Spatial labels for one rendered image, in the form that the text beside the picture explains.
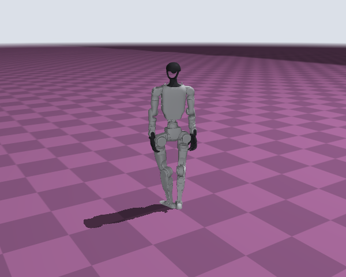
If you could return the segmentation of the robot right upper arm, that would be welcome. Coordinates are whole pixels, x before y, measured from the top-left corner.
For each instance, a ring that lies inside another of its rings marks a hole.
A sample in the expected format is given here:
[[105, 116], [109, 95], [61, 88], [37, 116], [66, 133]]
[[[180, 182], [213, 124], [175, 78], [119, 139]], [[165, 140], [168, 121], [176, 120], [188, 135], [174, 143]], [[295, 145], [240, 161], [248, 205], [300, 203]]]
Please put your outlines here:
[[186, 108], [186, 114], [187, 115], [193, 115], [194, 114], [194, 89], [191, 86], [185, 86], [186, 87], [186, 94], [187, 94], [187, 105], [188, 108]]

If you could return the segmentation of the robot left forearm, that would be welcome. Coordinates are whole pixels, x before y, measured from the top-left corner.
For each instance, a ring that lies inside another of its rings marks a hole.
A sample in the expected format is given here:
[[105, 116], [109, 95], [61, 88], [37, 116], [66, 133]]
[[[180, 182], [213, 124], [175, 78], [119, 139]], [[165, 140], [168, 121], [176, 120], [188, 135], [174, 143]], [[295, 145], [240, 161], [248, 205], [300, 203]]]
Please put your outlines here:
[[[155, 133], [155, 129], [156, 129], [156, 118], [152, 116], [152, 110], [149, 109], [148, 110], [148, 117], [149, 117], [149, 132], [148, 132], [148, 136], [151, 137], [151, 132], [154, 132]], [[156, 133], [155, 133], [156, 135]]]

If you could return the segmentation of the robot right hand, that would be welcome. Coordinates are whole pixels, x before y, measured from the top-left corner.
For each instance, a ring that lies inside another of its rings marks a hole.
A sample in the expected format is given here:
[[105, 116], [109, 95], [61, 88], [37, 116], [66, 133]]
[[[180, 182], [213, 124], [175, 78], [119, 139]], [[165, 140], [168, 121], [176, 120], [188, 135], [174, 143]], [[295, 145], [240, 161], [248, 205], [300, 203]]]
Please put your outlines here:
[[193, 151], [197, 148], [197, 139], [196, 139], [196, 135], [197, 135], [197, 131], [196, 129], [193, 130], [193, 134], [191, 135], [191, 141], [188, 143], [188, 145], [191, 143], [190, 148], [188, 149], [189, 151]]

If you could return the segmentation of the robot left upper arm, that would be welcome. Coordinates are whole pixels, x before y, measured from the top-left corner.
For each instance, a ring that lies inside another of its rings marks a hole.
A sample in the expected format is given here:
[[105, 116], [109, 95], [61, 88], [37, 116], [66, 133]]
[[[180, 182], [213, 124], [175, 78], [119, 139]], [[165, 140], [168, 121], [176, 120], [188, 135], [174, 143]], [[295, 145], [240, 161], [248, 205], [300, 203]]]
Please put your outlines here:
[[159, 96], [161, 95], [163, 90], [163, 87], [154, 87], [152, 89], [152, 96], [151, 96], [151, 110], [152, 110], [152, 116], [158, 115], [158, 105], [159, 105]]

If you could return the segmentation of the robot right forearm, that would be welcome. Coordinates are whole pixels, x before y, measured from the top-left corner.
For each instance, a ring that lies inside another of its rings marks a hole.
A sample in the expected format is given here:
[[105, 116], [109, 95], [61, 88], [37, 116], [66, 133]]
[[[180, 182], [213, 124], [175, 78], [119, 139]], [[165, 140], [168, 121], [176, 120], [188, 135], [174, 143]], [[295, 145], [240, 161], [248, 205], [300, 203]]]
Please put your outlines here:
[[189, 120], [189, 129], [190, 129], [189, 132], [190, 134], [193, 134], [193, 130], [196, 129], [195, 128], [195, 109], [194, 109], [194, 114], [188, 116], [188, 120]]

